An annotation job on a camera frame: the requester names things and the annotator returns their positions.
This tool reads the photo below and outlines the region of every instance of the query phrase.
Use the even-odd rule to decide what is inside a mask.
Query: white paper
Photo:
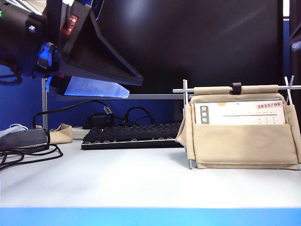
[[[196,102],[196,124],[281,125],[285,124],[280,99]]]

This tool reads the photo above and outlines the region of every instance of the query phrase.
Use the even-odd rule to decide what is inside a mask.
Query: beige fabric pouch
[[[285,125],[196,124],[195,102],[280,98]],[[176,141],[187,150],[188,159],[202,168],[298,169],[301,137],[296,111],[278,93],[278,86],[242,86],[240,95],[229,87],[195,88],[185,106],[185,116]]]
[[[61,124],[56,130],[50,131],[50,143],[65,144],[73,140],[72,126]]]

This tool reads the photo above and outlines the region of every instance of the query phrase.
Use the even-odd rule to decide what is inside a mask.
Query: wire
[[[141,106],[135,106],[135,107],[131,107],[130,109],[127,110],[127,112],[125,113],[125,122],[128,122],[128,117],[129,117],[129,113],[131,110],[134,110],[134,109],[141,109],[143,111],[145,111],[145,113],[148,115],[148,117],[150,118],[150,123],[151,125],[155,125],[156,124],[156,121],[154,120],[154,118],[151,116],[150,112],[148,110],[146,110],[144,107],[141,107]]]
[[[91,114],[91,115],[88,116],[87,121],[91,123],[91,119],[95,115],[106,115],[106,114],[105,113],[93,113],[93,114]],[[113,115],[113,114],[111,114],[111,116],[112,116],[112,118],[115,118],[115,119],[119,119],[119,120],[122,120],[122,121],[125,120],[124,118],[120,118],[120,117],[118,117],[116,115]],[[135,121],[129,121],[129,120],[127,120],[127,122],[129,122],[131,124],[134,124],[136,126],[140,126],[140,124],[136,123]]]
[[[102,9],[103,9],[103,4],[104,4],[104,0],[103,0],[103,2],[102,2],[102,6],[101,6],[100,9],[99,9],[98,16],[95,17],[96,20],[98,20],[98,18],[99,18],[99,16],[100,16],[100,13],[101,13],[101,11],[102,11]]]
[[[18,72],[17,67],[13,63],[9,63],[7,61],[0,60],[0,65],[4,65],[6,67],[9,67],[10,71],[13,73],[13,74],[9,74],[9,75],[0,75],[0,84],[2,84],[2,85],[15,85],[15,84],[22,83],[21,75]],[[13,78],[13,77],[16,77],[16,79],[13,80],[13,81],[3,81],[3,80],[1,80],[1,79],[6,79],[6,78]]]
[[[170,123],[181,123],[182,121],[174,121],[174,120],[171,120],[171,121],[165,121],[164,123],[162,124],[170,124]]]
[[[140,120],[140,119],[145,119],[145,118],[149,118],[149,116],[146,115],[146,116],[140,117],[140,118],[136,119],[134,122],[136,122],[136,121],[138,121],[138,120]]]
[[[66,110],[69,110],[71,108],[74,108],[78,105],[81,105],[81,104],[84,104],[84,103],[88,103],[88,102],[98,102],[100,104],[103,104],[104,106],[108,107],[108,105],[106,105],[104,102],[102,101],[99,101],[99,100],[87,100],[87,101],[83,101],[83,102],[80,102],[78,104],[75,104],[75,105],[71,105],[69,107],[64,107],[64,108],[61,108],[61,109],[55,109],[55,110],[50,110],[50,111],[45,111],[45,112],[39,112],[37,113],[33,119],[32,119],[32,128],[36,128],[36,118],[39,116],[39,115],[44,115],[44,114],[52,114],[52,113],[57,113],[57,112],[62,112],[62,111],[66,111]]]
[[[42,152],[45,150],[48,150],[50,146],[55,147],[53,150],[50,150],[48,152],[44,153],[38,153]],[[26,155],[29,156],[44,156],[48,155],[54,152],[58,152],[57,156],[49,157],[49,158],[44,158],[44,159],[36,159],[36,160],[31,160],[31,161],[22,161]],[[20,155],[20,158],[14,161],[9,161],[6,162],[7,158],[10,155]],[[48,161],[52,159],[57,159],[63,156],[62,151],[57,145],[41,145],[39,147],[35,148],[15,148],[15,149],[7,149],[4,151],[0,151],[0,157],[3,157],[2,161],[0,162],[0,171],[8,168],[8,167],[13,167],[17,165],[24,165],[24,164],[29,164],[29,163],[34,163],[34,162],[40,162],[40,161]]]
[[[12,128],[12,127],[15,127],[15,126],[21,126],[23,129],[28,129],[26,126],[21,125],[19,123],[11,124],[9,127]]]

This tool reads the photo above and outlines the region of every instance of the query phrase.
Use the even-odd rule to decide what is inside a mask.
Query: blue light
[[[67,96],[128,98],[129,91],[121,85],[94,79],[72,77],[65,91]]]

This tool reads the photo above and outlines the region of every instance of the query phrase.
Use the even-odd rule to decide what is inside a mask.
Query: mechanical keyboard
[[[92,150],[183,147],[174,140],[179,128],[180,123],[91,129],[84,137],[81,148]]]

